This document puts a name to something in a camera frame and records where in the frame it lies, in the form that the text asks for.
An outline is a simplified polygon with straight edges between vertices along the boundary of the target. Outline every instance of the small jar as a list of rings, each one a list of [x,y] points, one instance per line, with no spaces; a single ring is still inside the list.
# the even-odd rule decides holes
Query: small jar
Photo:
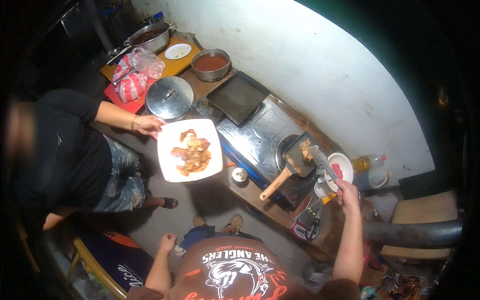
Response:
[[[238,187],[246,187],[248,185],[248,174],[244,168],[235,168],[232,171],[232,181]]]

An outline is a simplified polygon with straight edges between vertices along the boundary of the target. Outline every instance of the sneaker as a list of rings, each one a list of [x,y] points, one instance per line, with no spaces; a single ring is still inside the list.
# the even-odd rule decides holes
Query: sneaker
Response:
[[[195,227],[207,226],[207,221],[202,216],[195,216],[193,218],[193,225]]]
[[[230,219],[230,222],[223,227],[222,232],[231,231],[232,233],[237,233],[240,231],[240,228],[243,226],[243,218],[236,214]]]

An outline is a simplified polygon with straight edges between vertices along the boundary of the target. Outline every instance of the cooking pot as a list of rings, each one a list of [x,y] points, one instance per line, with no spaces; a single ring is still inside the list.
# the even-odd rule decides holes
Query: cooking pot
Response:
[[[193,100],[193,89],[185,79],[167,76],[148,89],[145,107],[150,114],[171,123],[188,114]]]
[[[221,67],[220,69],[213,70],[213,71],[205,72],[205,71],[197,70],[195,68],[194,64],[197,59],[199,59],[204,55],[215,56],[216,54],[220,54],[223,57],[225,57],[228,63],[225,66]],[[197,78],[200,79],[201,81],[205,81],[205,82],[215,82],[224,78],[228,73],[229,67],[230,67],[230,56],[222,49],[205,49],[195,54],[195,56],[192,58],[192,68],[193,68],[193,72],[195,73],[195,76],[197,76]]]
[[[132,34],[129,38],[127,38],[125,42],[123,42],[123,45],[125,46],[125,48],[122,51],[120,51],[115,57],[110,59],[107,62],[107,65],[112,63],[112,61],[114,61],[118,56],[125,53],[128,49],[134,48],[134,47],[142,47],[143,49],[150,50],[155,54],[161,53],[170,44],[170,29],[172,29],[175,26],[176,26],[175,23],[167,24],[167,23],[159,22],[159,23],[150,24],[140,28],[134,34]],[[153,31],[157,29],[164,30],[164,32],[145,42],[142,42],[142,43],[137,42],[137,40],[140,38],[142,34],[145,34],[149,31]]]

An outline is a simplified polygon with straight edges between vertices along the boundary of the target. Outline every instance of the red and white bag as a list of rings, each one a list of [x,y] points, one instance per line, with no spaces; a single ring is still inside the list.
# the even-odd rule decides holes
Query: red and white bag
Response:
[[[120,60],[115,73],[113,74],[113,81],[125,75],[132,68],[131,53],[123,56]],[[120,81],[115,87],[122,103],[127,103],[136,100],[141,96],[147,86],[148,76],[140,72],[135,72]]]

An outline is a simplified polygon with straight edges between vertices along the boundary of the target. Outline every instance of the pot lid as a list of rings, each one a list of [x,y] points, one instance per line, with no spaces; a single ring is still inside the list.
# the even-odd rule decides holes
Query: pot lid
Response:
[[[171,120],[186,114],[193,99],[193,89],[187,81],[177,76],[168,76],[150,87],[145,105],[154,115]]]

